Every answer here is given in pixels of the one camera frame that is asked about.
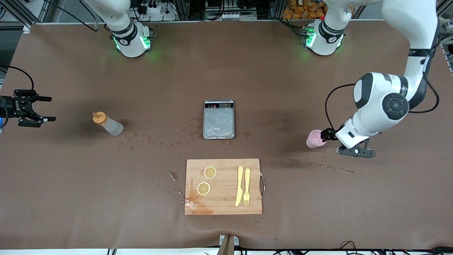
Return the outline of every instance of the cutting board handle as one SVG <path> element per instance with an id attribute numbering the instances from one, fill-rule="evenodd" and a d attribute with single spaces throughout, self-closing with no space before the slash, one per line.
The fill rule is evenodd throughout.
<path id="1" fill-rule="evenodd" d="M 261 189 L 261 179 L 263 179 L 263 188 L 262 189 Z M 263 198 L 264 193 L 266 193 L 266 180 L 264 179 L 262 172 L 260 172 L 260 191 L 261 191 L 261 198 Z"/>

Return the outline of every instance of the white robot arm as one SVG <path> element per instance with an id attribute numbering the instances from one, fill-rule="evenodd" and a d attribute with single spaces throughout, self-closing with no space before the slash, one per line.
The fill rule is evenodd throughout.
<path id="1" fill-rule="evenodd" d="M 314 33 L 307 40 L 306 47 L 314 53 L 327 56 L 340 46 L 344 30 L 351 20 L 352 11 L 348 5 L 370 5 L 380 0 L 323 0 L 327 7 L 324 20 L 316 20 L 309 27 Z"/>
<path id="2" fill-rule="evenodd" d="M 151 47 L 149 27 L 132 22 L 127 12 L 130 0 L 85 0 L 101 17 L 113 34 L 118 50 L 126 57 L 135 58 Z"/>
<path id="3" fill-rule="evenodd" d="M 373 157 L 359 144 L 399 123 L 425 97 L 424 76 L 429 70 L 437 39 L 435 0 L 384 0 L 382 12 L 388 24 L 409 40 L 405 73 L 367 73 L 354 86 L 358 111 L 339 130 L 324 130 L 324 140 L 338 139 L 338 151 L 346 155 Z"/>

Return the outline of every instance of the wooden knife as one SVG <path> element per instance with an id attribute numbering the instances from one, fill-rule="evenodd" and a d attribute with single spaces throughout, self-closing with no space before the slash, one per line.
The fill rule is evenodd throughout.
<path id="1" fill-rule="evenodd" d="M 244 168 L 243 167 L 238 167 L 237 169 L 237 195 L 236 195 L 236 206 L 239 206 L 242 198 L 242 189 L 241 189 L 241 183 L 242 183 L 242 174 L 244 173 Z"/>

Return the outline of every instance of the wooden fork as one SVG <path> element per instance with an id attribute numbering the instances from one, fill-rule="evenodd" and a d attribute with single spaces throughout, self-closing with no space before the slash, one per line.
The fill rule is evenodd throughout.
<path id="1" fill-rule="evenodd" d="M 250 183 L 250 169 L 246 169 L 246 192 L 244 193 L 244 205 L 249 205 L 250 194 L 249 194 L 249 183 Z"/>

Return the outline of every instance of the brown tablecloth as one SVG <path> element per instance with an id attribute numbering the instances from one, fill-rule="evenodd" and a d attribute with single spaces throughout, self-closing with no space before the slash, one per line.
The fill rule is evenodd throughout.
<path id="1" fill-rule="evenodd" d="M 429 73 L 439 108 L 373 137 L 367 160 L 337 155 L 339 142 L 307 149 L 305 139 L 328 127 L 332 88 L 370 71 L 403 73 L 409 45 L 385 22 L 351 22 L 327 57 L 277 22 L 162 24 L 152 52 L 135 59 L 108 36 L 81 25 L 33 25 L 22 36 L 12 65 L 53 97 L 35 110 L 57 121 L 11 119 L 0 137 L 0 248 L 200 247 L 226 233 L 262 249 L 453 245 L 453 79 L 440 49 Z M 15 88 L 29 81 L 10 70 L 1 94 Z M 236 102 L 229 143 L 200 139 L 203 102 L 218 98 Z M 433 103 L 428 91 L 418 109 Z M 95 111 L 121 121 L 124 135 L 95 125 Z M 335 126 L 355 113 L 352 88 L 329 111 Z M 185 161 L 202 158 L 260 158 L 263 214 L 185 216 Z"/>

